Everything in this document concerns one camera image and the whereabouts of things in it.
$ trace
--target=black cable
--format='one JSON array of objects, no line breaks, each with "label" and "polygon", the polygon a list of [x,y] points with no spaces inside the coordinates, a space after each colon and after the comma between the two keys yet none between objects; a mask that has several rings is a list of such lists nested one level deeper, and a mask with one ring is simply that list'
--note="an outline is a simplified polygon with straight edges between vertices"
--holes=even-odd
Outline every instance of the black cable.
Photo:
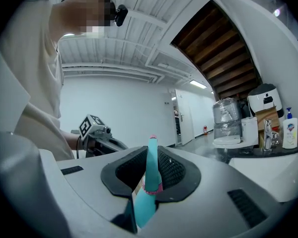
[{"label": "black cable", "polygon": [[77,139],[77,143],[76,143],[76,157],[79,159],[79,155],[78,155],[78,142],[80,141],[80,136]]}]

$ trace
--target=wooden ceiling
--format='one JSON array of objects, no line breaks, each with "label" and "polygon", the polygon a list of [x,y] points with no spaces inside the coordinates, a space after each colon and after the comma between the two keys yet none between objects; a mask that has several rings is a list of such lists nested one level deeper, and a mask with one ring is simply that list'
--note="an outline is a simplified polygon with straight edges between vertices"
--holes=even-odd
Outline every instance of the wooden ceiling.
[{"label": "wooden ceiling", "polygon": [[213,1],[193,16],[172,45],[205,76],[217,99],[245,99],[262,83],[243,37]]}]

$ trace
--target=soap dispenser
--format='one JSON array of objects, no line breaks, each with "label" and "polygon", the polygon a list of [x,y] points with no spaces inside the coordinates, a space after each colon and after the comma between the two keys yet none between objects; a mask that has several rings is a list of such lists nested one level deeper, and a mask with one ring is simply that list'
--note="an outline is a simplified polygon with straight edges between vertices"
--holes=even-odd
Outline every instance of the soap dispenser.
[{"label": "soap dispenser", "polygon": [[293,118],[290,112],[291,108],[286,108],[288,110],[287,119],[283,121],[284,127],[284,141],[283,148],[293,149],[297,147],[298,143],[298,119]]}]

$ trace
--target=door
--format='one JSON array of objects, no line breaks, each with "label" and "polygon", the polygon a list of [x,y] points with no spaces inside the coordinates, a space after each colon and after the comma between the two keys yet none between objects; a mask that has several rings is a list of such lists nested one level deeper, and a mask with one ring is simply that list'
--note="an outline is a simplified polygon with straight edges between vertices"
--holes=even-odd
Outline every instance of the door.
[{"label": "door", "polygon": [[181,90],[175,90],[179,108],[179,120],[181,129],[182,145],[194,139],[193,122],[188,101],[185,99],[185,94]]}]

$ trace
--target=faucet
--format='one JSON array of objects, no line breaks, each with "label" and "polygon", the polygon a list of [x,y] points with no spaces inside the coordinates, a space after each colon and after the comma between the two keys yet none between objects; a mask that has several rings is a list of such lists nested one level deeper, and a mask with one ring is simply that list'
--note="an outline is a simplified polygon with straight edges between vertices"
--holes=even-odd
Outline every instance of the faucet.
[{"label": "faucet", "polygon": [[278,133],[272,130],[272,120],[264,119],[264,152],[272,150],[273,139],[276,139],[277,136]]}]

